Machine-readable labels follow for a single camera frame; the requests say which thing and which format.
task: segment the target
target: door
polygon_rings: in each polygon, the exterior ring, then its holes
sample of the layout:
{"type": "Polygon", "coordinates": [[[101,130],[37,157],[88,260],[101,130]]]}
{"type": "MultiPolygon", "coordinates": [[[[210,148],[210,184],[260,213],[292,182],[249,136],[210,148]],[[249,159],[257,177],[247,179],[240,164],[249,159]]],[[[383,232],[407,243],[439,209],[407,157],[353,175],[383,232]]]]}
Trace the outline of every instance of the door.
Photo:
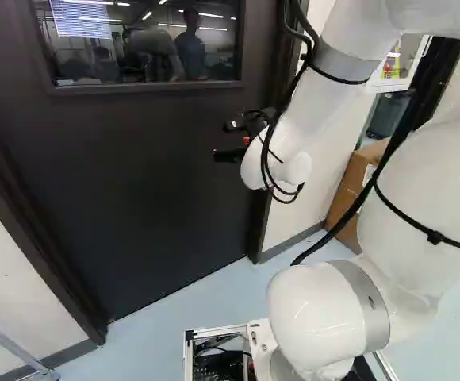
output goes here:
{"type": "Polygon", "coordinates": [[[109,320],[244,256],[223,122],[262,107],[269,0],[0,0],[0,140],[109,320]]]}

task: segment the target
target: blue floor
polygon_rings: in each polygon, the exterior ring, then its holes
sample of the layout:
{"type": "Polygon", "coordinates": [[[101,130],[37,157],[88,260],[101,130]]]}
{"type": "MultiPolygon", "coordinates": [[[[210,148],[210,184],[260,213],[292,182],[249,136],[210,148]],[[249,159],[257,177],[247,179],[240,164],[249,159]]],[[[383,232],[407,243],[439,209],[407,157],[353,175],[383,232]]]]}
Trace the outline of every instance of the blue floor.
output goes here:
{"type": "MultiPolygon", "coordinates": [[[[288,267],[323,233],[318,232],[263,265],[239,260],[116,321],[109,328],[105,346],[58,369],[62,380],[183,381],[184,330],[265,318],[265,291],[270,278],[288,267]]],[[[305,262],[350,256],[350,250],[333,240],[305,262]]]]}

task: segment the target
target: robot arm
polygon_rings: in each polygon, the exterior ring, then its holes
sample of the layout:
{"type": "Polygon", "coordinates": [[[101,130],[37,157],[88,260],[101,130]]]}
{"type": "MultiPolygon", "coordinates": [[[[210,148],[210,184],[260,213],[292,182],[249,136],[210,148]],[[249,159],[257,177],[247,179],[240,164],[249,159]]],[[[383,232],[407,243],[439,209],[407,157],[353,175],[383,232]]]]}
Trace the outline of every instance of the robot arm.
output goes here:
{"type": "MultiPolygon", "coordinates": [[[[324,131],[335,115],[359,95],[359,84],[368,80],[402,33],[460,38],[460,1],[336,1],[312,65],[270,142],[270,150],[283,162],[269,155],[276,182],[298,185],[308,178],[311,160],[303,147],[313,141],[323,144],[324,131]]],[[[261,151],[260,139],[254,139],[243,158],[241,177],[251,189],[264,187],[261,151]]]]}
{"type": "MultiPolygon", "coordinates": [[[[337,0],[271,138],[270,150],[281,159],[267,155],[276,182],[307,179],[311,162],[303,147],[324,143],[334,116],[402,33],[460,38],[460,0],[337,0]]],[[[251,189],[265,185],[261,151],[261,140],[254,139],[243,158],[241,176],[251,189]]],[[[378,182],[398,210],[460,243],[460,108],[408,138],[378,182]]],[[[341,379],[353,357],[432,323],[439,300],[460,279],[460,245],[428,241],[424,233],[372,193],[359,218],[361,256],[290,267],[273,278],[270,325],[298,375],[341,379]]]]}

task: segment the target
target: glass window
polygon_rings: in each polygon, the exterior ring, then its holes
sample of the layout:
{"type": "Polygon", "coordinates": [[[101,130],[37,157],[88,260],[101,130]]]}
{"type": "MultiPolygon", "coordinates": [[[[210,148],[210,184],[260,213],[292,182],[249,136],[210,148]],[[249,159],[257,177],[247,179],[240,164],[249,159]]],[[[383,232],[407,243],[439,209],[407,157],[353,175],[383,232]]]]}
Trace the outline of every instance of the glass window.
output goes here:
{"type": "Polygon", "coordinates": [[[239,0],[34,0],[54,84],[238,79],[239,0]]]}

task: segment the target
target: person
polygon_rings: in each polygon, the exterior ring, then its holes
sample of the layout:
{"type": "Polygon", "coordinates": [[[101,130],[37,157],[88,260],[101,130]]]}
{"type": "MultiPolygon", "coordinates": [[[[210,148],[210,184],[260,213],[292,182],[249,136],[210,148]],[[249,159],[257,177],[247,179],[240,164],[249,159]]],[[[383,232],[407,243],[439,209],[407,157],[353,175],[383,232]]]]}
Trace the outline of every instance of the person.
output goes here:
{"type": "Polygon", "coordinates": [[[205,46],[197,37],[198,11],[189,6],[184,9],[182,16],[186,22],[186,31],[181,33],[174,42],[184,67],[186,80],[196,81],[206,77],[205,46]]]}

